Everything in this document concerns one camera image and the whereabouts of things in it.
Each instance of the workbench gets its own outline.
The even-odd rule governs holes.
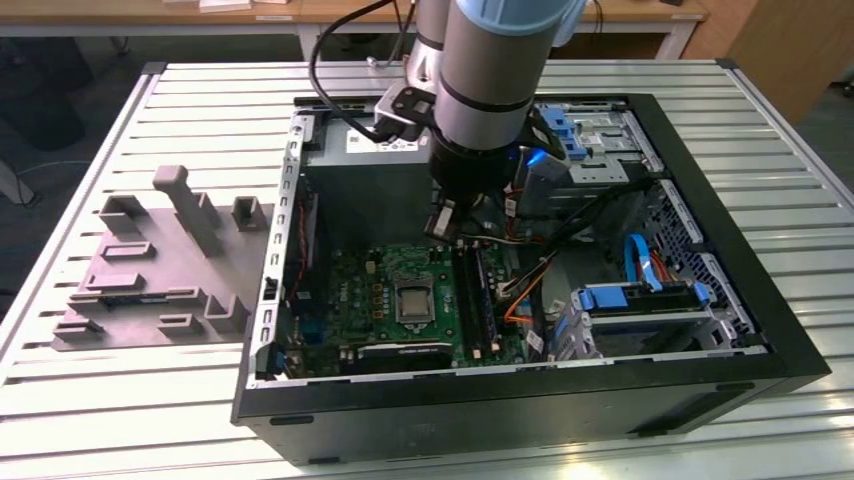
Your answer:
[[[408,0],[396,0],[401,15]],[[600,0],[604,33],[664,33],[657,59],[677,59],[707,11],[697,0],[673,7],[657,0]],[[0,37],[168,36],[168,35],[298,35],[306,59],[317,35],[329,23],[366,5],[366,0],[292,0],[286,5],[252,5],[250,10],[198,13],[194,2],[162,0],[2,0]],[[577,31],[596,27],[596,10],[587,6]],[[392,6],[344,25],[338,33],[393,33]]]
[[[298,63],[145,71],[0,326],[0,478],[661,480],[854,471],[854,197],[737,70],[712,61],[549,62],[540,92],[655,94],[832,374],[684,436],[302,470],[229,424],[241,344],[49,347],[105,231],[96,212],[106,196],[133,193],[164,206],[152,173],[180,163],[214,204],[237,195],[272,201],[293,98],[313,95]],[[332,95],[353,96],[380,95],[401,71],[350,62],[321,64],[318,74]]]

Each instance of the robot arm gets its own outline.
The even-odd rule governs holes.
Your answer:
[[[552,43],[556,38],[568,40],[584,4],[585,0],[422,0],[418,4],[406,78],[377,103],[376,125],[365,136],[373,141],[414,140],[429,129],[429,171],[442,200],[456,211],[465,212],[482,194],[502,188],[521,146],[560,159],[565,156],[532,103]],[[324,98],[321,89],[317,94]],[[437,214],[433,223],[438,218],[448,220],[450,215]],[[442,234],[433,236],[446,239]]]
[[[500,189],[520,145],[561,149],[537,125],[533,93],[561,19],[583,0],[454,0],[436,81],[430,173],[464,206]]]

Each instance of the slotted metal surface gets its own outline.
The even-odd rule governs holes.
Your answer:
[[[398,68],[322,66],[332,94],[380,95]],[[228,423],[240,345],[54,352],[50,331],[113,193],[165,205],[182,164],[217,205],[274,196],[302,64],[169,65],[144,76],[0,327],[0,478],[847,477],[854,471],[854,214],[789,127],[712,62],[557,62],[543,93],[652,93],[771,272],[832,375],[681,437],[297,470]]]

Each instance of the label sticker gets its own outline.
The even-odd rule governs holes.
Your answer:
[[[504,200],[504,213],[508,217],[516,216],[516,201],[512,198]]]
[[[290,15],[257,15],[254,20],[258,22],[289,22],[293,20],[293,17]]]
[[[533,330],[528,330],[528,335],[524,337],[524,341],[531,345],[531,348],[536,350],[536,353],[543,353],[543,339],[533,333]]]
[[[393,142],[373,143],[354,129],[346,131],[346,153],[417,152],[417,142],[394,140]]]
[[[601,145],[601,138],[595,133],[581,133],[579,140],[584,145]]]

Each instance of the ram slot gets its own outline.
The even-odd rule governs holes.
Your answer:
[[[472,319],[470,284],[465,272],[465,248],[454,248],[450,255],[453,268],[453,285],[456,287],[456,305],[458,311],[458,324],[462,331],[462,346],[466,356],[478,359],[482,351],[476,320]]]
[[[500,349],[497,342],[497,327],[494,326],[494,309],[492,307],[492,295],[489,295],[489,284],[485,276],[485,268],[482,266],[482,256],[480,248],[472,247],[469,257],[473,259],[473,272],[477,276],[476,305],[477,305],[477,323],[480,325],[480,335],[482,337],[482,345],[494,353]]]

